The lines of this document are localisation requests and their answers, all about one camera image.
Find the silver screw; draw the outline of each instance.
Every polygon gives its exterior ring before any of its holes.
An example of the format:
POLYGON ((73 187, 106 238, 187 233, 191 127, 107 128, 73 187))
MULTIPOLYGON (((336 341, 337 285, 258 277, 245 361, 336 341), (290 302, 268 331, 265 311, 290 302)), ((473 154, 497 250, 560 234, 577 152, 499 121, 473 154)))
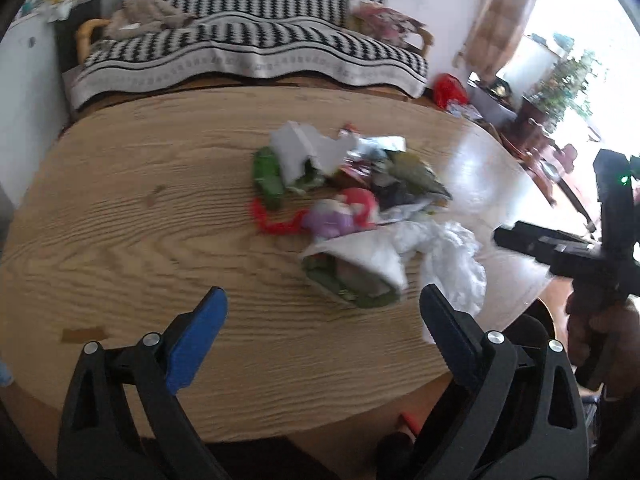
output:
POLYGON ((142 338, 144 346, 156 346, 160 342, 160 334, 158 332, 149 332, 142 338))
POLYGON ((562 343, 556 339, 552 339, 551 341, 549 341, 549 348, 551 348, 554 352, 561 352, 562 350, 564 350, 562 343))
POLYGON ((89 341, 86 345, 84 345, 85 354, 94 354, 97 350, 98 350, 98 343, 95 341, 89 341))
POLYGON ((502 333, 497 332, 495 330, 491 330, 491 332, 489 332, 486 335, 486 338, 491 341, 494 345, 499 345, 504 343, 504 336, 502 335, 502 333))

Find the brown plaid curtain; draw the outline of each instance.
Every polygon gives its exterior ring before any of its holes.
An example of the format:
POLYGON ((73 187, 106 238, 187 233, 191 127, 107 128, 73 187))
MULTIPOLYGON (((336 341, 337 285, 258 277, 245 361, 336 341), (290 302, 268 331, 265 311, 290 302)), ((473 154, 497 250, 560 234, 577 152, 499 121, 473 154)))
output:
POLYGON ((513 57, 536 0, 488 0, 458 54, 483 82, 513 57))

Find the person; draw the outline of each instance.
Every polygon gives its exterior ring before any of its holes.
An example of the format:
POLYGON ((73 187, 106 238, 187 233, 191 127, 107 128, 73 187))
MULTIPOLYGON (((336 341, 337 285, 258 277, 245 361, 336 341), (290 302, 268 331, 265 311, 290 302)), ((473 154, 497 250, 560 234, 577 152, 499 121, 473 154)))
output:
POLYGON ((594 333, 619 336, 600 396, 600 431, 589 479, 640 479, 640 315, 631 300, 591 317, 574 312, 573 303, 570 296, 567 353, 573 365, 579 367, 589 357, 594 333))

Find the table top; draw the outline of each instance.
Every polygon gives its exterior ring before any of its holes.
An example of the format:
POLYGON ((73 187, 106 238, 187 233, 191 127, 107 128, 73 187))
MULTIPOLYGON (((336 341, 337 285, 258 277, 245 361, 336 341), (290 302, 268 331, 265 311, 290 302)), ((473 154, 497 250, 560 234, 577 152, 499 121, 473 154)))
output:
MULTIPOLYGON (((454 196, 437 219, 471 228, 488 285, 479 323, 502 329, 547 283, 528 258, 492 246, 523 219, 560 225, 530 178, 484 130, 440 111, 354 92, 210 89, 106 108, 44 160, 15 215, 0 266, 0 351, 18 384, 61 408, 81 351, 65 330, 97 328, 106 348, 135 343, 226 290, 226 324, 178 394, 205 440, 307 430, 364 412, 446 371, 421 338, 417 258, 399 306, 334 304, 303 277, 305 236, 256 232, 252 153, 293 120, 335 135, 401 135, 454 196)), ((289 197, 288 218, 308 204, 289 197)), ((141 433, 142 408, 129 396, 141 433)))

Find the sofa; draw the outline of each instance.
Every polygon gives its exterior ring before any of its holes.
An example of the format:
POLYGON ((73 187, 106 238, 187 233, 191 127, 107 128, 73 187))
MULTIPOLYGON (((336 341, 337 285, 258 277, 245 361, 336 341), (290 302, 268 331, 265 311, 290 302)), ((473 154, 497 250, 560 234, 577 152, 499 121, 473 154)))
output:
POLYGON ((386 0, 165 1, 196 19, 186 28, 91 47, 94 28, 109 22, 81 27, 74 108, 107 92, 156 92, 211 73, 257 79, 318 73, 349 86, 390 85, 414 98, 426 87, 428 32, 420 34, 421 50, 409 50, 345 28, 350 2, 386 0))

